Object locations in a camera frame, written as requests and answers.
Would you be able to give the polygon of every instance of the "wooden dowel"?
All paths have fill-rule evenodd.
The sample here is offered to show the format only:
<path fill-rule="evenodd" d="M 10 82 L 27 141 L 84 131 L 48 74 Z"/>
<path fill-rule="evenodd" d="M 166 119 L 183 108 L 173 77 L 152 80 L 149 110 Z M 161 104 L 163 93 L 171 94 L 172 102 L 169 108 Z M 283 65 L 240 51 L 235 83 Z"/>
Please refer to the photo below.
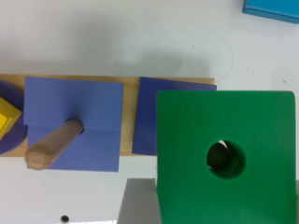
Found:
<path fill-rule="evenodd" d="M 48 168 L 82 131 L 83 126 L 79 120 L 68 120 L 63 126 L 27 149 L 25 154 L 27 165 L 35 170 Z"/>

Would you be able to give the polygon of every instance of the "wooden board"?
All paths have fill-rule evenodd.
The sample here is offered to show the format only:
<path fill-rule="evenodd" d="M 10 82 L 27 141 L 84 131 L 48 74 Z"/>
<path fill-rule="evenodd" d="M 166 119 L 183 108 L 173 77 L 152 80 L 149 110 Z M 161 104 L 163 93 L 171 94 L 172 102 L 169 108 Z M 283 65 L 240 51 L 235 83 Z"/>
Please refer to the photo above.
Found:
<path fill-rule="evenodd" d="M 121 156 L 133 156 L 132 145 L 135 127 L 135 113 L 137 107 L 139 77 L 87 77 L 87 76 L 46 76 L 46 75 L 0 75 L 3 79 L 19 90 L 24 91 L 24 82 L 26 77 L 54 77 L 68 78 L 90 81 L 107 81 L 123 83 L 123 105 L 121 122 Z M 163 79 L 190 81 L 196 83 L 214 84 L 214 78 L 197 77 L 161 77 Z M 27 139 L 16 149 L 8 152 L 2 157 L 23 157 L 27 149 Z"/>

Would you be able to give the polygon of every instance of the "blue wooden block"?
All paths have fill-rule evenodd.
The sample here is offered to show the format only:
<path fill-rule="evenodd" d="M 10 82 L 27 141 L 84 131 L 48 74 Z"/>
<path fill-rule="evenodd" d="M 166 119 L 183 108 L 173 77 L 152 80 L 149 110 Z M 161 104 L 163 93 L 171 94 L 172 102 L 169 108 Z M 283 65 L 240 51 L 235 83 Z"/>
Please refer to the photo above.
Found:
<path fill-rule="evenodd" d="M 299 0 L 245 0 L 243 12 L 279 21 L 299 23 Z"/>
<path fill-rule="evenodd" d="M 49 167 L 56 170 L 119 170 L 121 83 L 27 77 L 24 122 L 28 145 L 79 119 L 84 132 Z"/>
<path fill-rule="evenodd" d="M 217 86 L 141 77 L 135 120 L 133 153 L 157 155 L 157 93 L 159 91 L 215 91 Z"/>

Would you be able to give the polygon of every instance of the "green square block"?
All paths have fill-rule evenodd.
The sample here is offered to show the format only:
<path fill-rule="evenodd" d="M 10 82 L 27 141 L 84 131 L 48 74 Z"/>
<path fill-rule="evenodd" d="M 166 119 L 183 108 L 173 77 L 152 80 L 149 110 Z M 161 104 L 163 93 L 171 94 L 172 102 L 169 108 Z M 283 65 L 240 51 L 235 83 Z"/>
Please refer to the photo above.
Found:
<path fill-rule="evenodd" d="M 211 169 L 207 155 L 220 140 L 229 159 Z M 295 224 L 295 185 L 291 92 L 159 93 L 163 224 Z"/>

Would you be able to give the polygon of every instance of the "dark hole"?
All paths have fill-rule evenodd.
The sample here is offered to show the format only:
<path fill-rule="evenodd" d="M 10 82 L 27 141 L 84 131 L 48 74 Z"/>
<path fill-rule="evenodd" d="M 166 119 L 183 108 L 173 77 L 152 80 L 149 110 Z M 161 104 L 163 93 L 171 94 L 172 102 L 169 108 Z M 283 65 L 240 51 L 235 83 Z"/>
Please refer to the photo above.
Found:
<path fill-rule="evenodd" d="M 230 151 L 223 142 L 215 143 L 207 154 L 207 165 L 210 169 L 225 169 L 230 160 Z"/>
<path fill-rule="evenodd" d="M 62 223 L 67 223 L 69 221 L 68 216 L 62 216 L 61 221 Z"/>
<path fill-rule="evenodd" d="M 237 142 L 221 140 L 210 147 L 206 163 L 214 175 L 223 179 L 231 179 L 244 171 L 246 157 Z"/>

